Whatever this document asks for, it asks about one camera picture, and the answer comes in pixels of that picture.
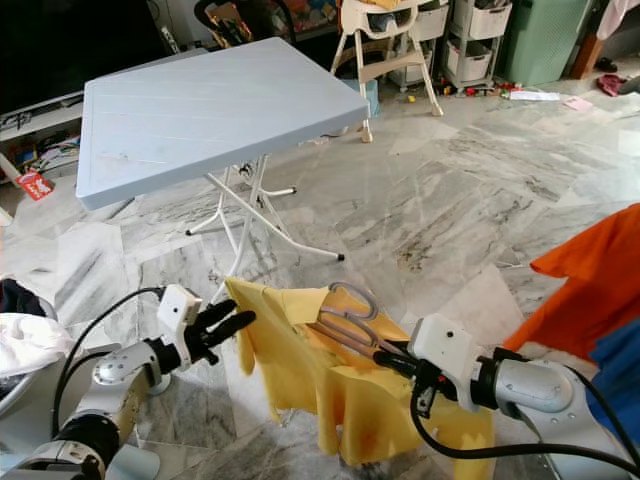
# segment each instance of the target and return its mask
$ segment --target folding table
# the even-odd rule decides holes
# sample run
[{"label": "folding table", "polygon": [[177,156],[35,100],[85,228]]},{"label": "folding table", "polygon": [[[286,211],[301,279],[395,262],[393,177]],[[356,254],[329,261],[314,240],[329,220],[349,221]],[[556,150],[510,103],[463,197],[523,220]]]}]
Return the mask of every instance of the folding table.
[{"label": "folding table", "polygon": [[[218,208],[186,233],[220,220],[236,255],[228,275],[240,266],[252,219],[300,251],[344,259],[294,241],[269,197],[295,188],[270,192],[262,178],[267,154],[362,122],[367,103],[283,40],[98,78],[84,95],[76,196],[86,208],[202,175],[220,191]],[[248,200],[228,186],[234,167],[251,186]],[[220,178],[216,171],[223,171]],[[239,240],[225,218],[227,197],[246,212]],[[258,203],[275,225],[257,211]],[[223,290],[224,284],[212,301]]]}]

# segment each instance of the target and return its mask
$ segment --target white cloth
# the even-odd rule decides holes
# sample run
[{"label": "white cloth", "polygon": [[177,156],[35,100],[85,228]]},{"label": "white cloth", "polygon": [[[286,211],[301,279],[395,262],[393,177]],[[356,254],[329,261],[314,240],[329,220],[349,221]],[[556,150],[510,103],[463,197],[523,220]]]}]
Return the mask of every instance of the white cloth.
[{"label": "white cloth", "polygon": [[606,40],[613,35],[622,23],[624,15],[638,5],[640,0],[611,0],[600,20],[600,27],[596,34],[598,40]]},{"label": "white cloth", "polygon": [[55,320],[26,313],[2,313],[0,377],[39,370],[68,355],[73,343]]}]

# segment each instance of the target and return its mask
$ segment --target television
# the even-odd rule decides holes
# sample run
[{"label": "television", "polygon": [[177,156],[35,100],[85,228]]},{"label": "television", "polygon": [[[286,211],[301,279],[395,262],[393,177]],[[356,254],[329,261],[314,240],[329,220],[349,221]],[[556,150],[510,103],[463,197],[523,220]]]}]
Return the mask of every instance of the television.
[{"label": "television", "polygon": [[148,0],[0,0],[0,115],[167,55]]}]

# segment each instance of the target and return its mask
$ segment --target red box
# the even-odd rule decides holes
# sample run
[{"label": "red box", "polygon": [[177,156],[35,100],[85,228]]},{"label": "red box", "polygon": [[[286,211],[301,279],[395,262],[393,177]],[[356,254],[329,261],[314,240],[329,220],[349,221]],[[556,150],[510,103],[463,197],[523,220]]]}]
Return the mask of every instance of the red box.
[{"label": "red box", "polygon": [[30,171],[16,178],[34,200],[40,200],[53,192],[53,187],[38,172]]}]

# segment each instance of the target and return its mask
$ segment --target gray table top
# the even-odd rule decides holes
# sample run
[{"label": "gray table top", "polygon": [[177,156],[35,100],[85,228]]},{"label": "gray table top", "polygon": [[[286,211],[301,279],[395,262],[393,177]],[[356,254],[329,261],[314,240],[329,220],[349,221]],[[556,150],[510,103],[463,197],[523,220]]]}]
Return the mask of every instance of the gray table top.
[{"label": "gray table top", "polygon": [[126,200],[358,123],[367,102],[279,38],[85,85],[76,196]]}]

